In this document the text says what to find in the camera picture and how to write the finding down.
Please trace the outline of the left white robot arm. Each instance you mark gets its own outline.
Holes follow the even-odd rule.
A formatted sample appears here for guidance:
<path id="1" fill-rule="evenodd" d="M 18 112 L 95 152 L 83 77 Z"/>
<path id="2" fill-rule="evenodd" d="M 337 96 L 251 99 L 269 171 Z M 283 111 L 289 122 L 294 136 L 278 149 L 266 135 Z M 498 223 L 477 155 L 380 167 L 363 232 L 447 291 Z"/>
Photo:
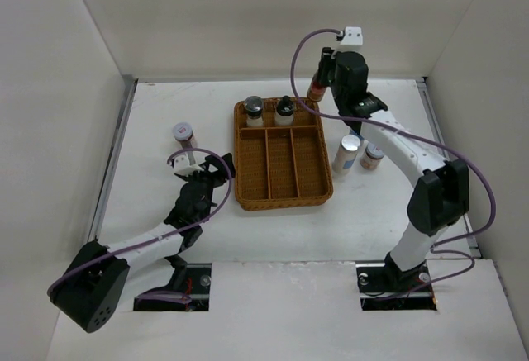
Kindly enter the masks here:
<path id="1" fill-rule="evenodd" d="M 93 333 L 108 322 L 131 275 L 162 259 L 176 263 L 202 235 L 203 225 L 224 207 L 224 201 L 213 201 L 213 193 L 222 186 L 233 189 L 232 154 L 220 156 L 201 149 L 204 161 L 193 164 L 189 156 L 194 151 L 180 150 L 167 158 L 174 176 L 184 184 L 161 223 L 121 243 L 89 241 L 48 288 L 50 302 L 85 332 Z"/>

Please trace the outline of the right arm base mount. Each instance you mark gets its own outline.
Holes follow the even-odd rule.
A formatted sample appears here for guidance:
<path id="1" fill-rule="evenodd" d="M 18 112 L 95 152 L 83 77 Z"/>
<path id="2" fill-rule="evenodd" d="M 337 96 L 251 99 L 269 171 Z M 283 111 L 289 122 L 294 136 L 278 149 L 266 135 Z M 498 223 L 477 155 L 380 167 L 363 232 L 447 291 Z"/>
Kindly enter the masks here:
<path id="1" fill-rule="evenodd" d="M 384 262 L 356 265 L 362 311 L 436 311 L 429 269 L 423 263 L 394 282 Z"/>

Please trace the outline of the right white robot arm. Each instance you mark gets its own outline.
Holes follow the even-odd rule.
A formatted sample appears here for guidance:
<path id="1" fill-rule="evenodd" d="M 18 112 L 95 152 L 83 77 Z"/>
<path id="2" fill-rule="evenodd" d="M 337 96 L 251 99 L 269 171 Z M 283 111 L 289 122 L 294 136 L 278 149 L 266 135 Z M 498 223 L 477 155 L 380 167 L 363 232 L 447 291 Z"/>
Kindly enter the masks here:
<path id="1" fill-rule="evenodd" d="M 358 52 L 322 49 L 317 81 L 331 90 L 339 117 L 378 146 L 413 186 L 408 225 L 384 260 L 385 285 L 396 292 L 413 281 L 430 248 L 469 210 L 469 167 L 424 148 L 387 104 L 368 90 L 369 68 Z"/>

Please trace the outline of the grey-lid dark spice jar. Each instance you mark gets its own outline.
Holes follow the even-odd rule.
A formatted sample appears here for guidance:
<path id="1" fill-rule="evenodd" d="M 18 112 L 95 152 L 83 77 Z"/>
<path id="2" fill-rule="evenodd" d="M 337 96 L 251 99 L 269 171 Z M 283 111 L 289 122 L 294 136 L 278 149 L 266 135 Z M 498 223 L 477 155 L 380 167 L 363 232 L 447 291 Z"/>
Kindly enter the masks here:
<path id="1" fill-rule="evenodd" d="M 193 128 L 185 121 L 174 125 L 172 129 L 174 139 L 177 141 L 182 149 L 192 149 L 197 146 Z"/>

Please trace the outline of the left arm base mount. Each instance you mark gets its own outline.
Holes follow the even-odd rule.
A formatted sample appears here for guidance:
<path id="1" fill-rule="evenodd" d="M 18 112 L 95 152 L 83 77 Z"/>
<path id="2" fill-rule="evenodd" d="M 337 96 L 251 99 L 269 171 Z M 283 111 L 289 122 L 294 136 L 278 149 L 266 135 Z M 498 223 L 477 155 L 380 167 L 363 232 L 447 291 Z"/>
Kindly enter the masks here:
<path id="1" fill-rule="evenodd" d="M 181 256 L 164 259 L 172 268 L 167 283 L 136 296 L 133 311 L 209 311 L 212 285 L 211 264 L 190 264 Z"/>

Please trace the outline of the red sauce bottle yellow cap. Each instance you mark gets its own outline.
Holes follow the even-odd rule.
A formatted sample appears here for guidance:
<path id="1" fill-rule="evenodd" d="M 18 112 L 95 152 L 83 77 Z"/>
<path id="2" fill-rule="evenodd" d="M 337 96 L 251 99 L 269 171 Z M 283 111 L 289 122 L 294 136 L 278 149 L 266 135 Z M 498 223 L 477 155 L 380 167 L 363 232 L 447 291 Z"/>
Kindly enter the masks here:
<path id="1" fill-rule="evenodd" d="M 320 102 L 326 92 L 327 86 L 322 85 L 318 81 L 318 72 L 316 72 L 311 79 L 310 85 L 307 89 L 307 98 L 313 102 Z"/>

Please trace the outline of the black-knob salt shaker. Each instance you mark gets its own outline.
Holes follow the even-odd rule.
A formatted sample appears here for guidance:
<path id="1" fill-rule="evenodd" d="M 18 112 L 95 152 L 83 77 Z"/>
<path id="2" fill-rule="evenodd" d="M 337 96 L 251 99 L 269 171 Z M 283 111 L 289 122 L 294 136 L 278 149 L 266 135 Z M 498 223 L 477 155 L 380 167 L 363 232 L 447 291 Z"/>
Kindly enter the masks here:
<path id="1" fill-rule="evenodd" d="M 276 126 L 291 126 L 293 124 L 294 103 L 289 96 L 283 96 L 275 109 L 274 124 Z"/>

